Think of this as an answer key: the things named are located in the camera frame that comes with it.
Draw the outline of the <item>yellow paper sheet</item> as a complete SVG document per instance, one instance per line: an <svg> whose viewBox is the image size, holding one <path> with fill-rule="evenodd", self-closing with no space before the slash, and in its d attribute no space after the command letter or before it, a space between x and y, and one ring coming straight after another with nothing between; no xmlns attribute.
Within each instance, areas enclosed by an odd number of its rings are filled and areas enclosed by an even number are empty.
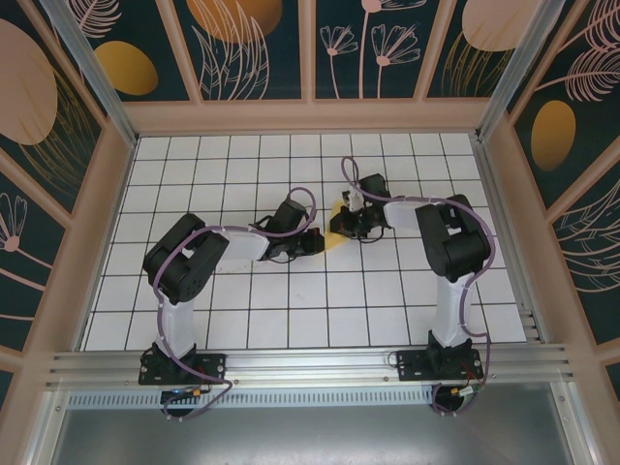
<svg viewBox="0 0 620 465"><path fill-rule="evenodd" d="M326 251L334 249L335 247L338 247L340 245L344 245L345 243L349 241L348 237L340 233L334 232L330 225L331 220L340 213L341 207L343 205L344 203L342 203L341 201L338 201L334 204L333 208L329 212L325 211L323 235L325 238L325 250Z"/></svg>

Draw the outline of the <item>grey metal sheet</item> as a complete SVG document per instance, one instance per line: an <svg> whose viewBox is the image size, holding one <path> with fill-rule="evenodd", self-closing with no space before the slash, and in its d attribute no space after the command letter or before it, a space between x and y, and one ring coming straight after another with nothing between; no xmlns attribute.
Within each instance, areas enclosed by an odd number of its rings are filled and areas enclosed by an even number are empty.
<svg viewBox="0 0 620 465"><path fill-rule="evenodd" d="M52 465L574 465L552 415L440 418L422 406L71 411Z"/></svg>

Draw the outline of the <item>long aluminium mounting rail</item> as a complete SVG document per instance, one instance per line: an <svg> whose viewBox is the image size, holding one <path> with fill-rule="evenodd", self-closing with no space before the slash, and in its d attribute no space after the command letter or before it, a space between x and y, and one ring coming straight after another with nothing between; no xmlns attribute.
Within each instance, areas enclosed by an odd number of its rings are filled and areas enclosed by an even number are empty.
<svg viewBox="0 0 620 465"><path fill-rule="evenodd" d="M567 382L574 378L558 344L477 344L490 384ZM232 350L226 379L238 388L326 388L397 385L394 348ZM52 357L49 388L137 388L140 351L72 352Z"/></svg>

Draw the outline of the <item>aluminium side rail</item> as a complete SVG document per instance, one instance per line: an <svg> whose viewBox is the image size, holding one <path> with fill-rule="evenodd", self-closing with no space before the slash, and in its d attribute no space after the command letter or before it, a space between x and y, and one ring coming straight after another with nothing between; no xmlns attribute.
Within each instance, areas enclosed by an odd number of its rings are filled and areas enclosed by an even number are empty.
<svg viewBox="0 0 620 465"><path fill-rule="evenodd" d="M537 343L550 344L551 340L549 339L540 305L535 296L532 281L520 250L516 230L512 223L500 179L495 172L485 145L478 140L476 135L470 135L469 138L487 197L488 208L506 262L519 314L533 321L531 327L536 331L534 340Z"/></svg>

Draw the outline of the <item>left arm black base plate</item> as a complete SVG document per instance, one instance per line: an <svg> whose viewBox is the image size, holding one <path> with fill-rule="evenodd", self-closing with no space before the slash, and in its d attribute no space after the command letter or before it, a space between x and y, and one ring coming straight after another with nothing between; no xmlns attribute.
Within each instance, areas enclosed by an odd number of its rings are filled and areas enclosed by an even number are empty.
<svg viewBox="0 0 620 465"><path fill-rule="evenodd" d="M222 384L226 371L224 355L186 356L181 361L202 375L216 379L215 384ZM210 384L200 376L189 373L166 356L148 354L140 361L138 384L141 386L189 386Z"/></svg>

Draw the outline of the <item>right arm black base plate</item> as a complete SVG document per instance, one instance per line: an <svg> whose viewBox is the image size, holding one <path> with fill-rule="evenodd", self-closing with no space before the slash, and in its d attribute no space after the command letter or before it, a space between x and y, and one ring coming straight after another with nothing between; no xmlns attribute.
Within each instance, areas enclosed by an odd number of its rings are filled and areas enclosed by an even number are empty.
<svg viewBox="0 0 620 465"><path fill-rule="evenodd" d="M426 350L398 351L396 367L401 382L463 381L482 379L484 372L477 350L432 357Z"/></svg>

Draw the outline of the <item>aluminium frame post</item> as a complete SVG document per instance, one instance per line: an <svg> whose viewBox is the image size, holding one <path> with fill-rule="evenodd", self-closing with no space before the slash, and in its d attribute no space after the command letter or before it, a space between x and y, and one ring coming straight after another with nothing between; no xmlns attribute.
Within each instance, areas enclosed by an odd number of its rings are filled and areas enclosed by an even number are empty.
<svg viewBox="0 0 620 465"><path fill-rule="evenodd" d="M505 113L543 44L557 22L566 0L542 0L501 75L476 128L476 142L484 144Z"/></svg>
<svg viewBox="0 0 620 465"><path fill-rule="evenodd" d="M137 133L89 40L101 40L122 17L119 0L38 0L76 60L121 137L134 148Z"/></svg>

